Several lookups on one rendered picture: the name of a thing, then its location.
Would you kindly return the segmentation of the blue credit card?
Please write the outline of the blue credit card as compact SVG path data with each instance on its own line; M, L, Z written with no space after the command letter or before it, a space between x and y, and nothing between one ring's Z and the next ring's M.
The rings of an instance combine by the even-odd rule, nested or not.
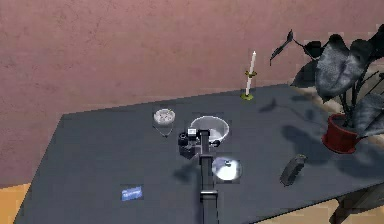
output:
M124 189L121 192L121 200L122 201L135 200L135 199L141 198L142 195L143 195L142 188L140 186Z

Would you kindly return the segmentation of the white candle with brass holder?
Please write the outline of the white candle with brass holder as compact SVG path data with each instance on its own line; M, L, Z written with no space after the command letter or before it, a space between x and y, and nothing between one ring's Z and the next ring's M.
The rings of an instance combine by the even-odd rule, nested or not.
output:
M252 78L257 75L257 73L254 71L256 56L257 56L256 51L253 51L249 70L245 72L245 75L247 76L246 88L245 88L245 92L241 94L241 98L244 100L251 100L253 98L253 96L250 94L250 88L251 88Z

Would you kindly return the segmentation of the silver compact disc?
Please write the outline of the silver compact disc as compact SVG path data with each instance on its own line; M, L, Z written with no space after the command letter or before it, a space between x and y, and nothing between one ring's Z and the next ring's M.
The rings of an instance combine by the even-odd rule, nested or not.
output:
M222 181L233 181L242 174L242 165L229 157L217 157L212 162L213 174Z

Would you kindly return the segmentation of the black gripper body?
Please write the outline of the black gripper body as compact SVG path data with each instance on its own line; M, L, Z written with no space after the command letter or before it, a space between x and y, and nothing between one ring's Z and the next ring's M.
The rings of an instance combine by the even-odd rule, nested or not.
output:
M194 157L196 155L195 146L189 141L186 132L178 136L179 154L183 157Z

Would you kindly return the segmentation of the dark grey remote control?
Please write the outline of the dark grey remote control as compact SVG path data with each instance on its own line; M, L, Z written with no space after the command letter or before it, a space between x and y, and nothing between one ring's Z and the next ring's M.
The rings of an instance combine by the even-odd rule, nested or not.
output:
M297 154L294 158L292 158L289 163L285 166L280 176L280 182L284 186L292 185L297 175L305 166L306 160L307 157L303 154Z

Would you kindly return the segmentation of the dark leaf houseplant red pot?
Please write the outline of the dark leaf houseplant red pot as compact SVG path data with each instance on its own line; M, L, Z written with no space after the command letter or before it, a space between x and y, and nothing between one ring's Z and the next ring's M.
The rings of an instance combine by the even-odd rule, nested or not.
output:
M367 73L371 63L384 58L384 24L369 39L356 39L346 45L339 34L328 41L310 41L302 49L311 60L297 72L291 85L313 87L326 103L341 101L342 111L327 119L327 131L322 143L331 151L351 154L360 140L384 134L384 91L359 93L371 78Z

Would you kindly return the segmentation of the dark grey table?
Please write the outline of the dark grey table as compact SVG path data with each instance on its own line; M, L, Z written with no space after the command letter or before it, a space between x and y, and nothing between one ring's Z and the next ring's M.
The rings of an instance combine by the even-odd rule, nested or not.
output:
M240 161L241 178L220 183L220 224L254 222L384 183L384 150L362 142L351 155L321 141L327 115L285 85L167 102L176 119L163 137L153 128L157 103L68 114L61 118L14 224L201 224L200 173L177 138L197 117L224 119L218 154ZM280 176L307 157L294 183ZM124 189L142 197L122 201Z

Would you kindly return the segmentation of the white bowl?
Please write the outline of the white bowl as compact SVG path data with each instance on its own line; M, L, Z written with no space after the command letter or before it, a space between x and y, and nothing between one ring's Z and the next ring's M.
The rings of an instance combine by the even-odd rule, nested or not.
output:
M192 121L191 128L198 130L208 130L210 132L209 141L223 141L229 134L228 123L216 116L202 116Z

